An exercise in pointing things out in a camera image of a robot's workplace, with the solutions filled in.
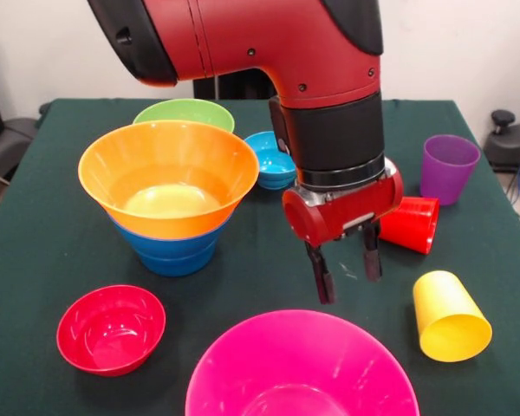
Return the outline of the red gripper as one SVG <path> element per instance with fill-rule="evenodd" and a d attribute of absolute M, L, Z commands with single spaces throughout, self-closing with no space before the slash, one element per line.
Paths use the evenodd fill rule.
<path fill-rule="evenodd" d="M 374 182 L 347 191 L 313 192 L 300 185 L 283 192 L 283 210 L 293 232 L 303 241 L 313 267 L 321 304 L 335 302 L 335 286 L 320 247 L 354 231 L 362 224 L 363 259 L 367 279 L 382 276 L 377 221 L 396 210 L 403 198 L 403 181 L 396 165 L 385 159 L 385 169 Z"/>

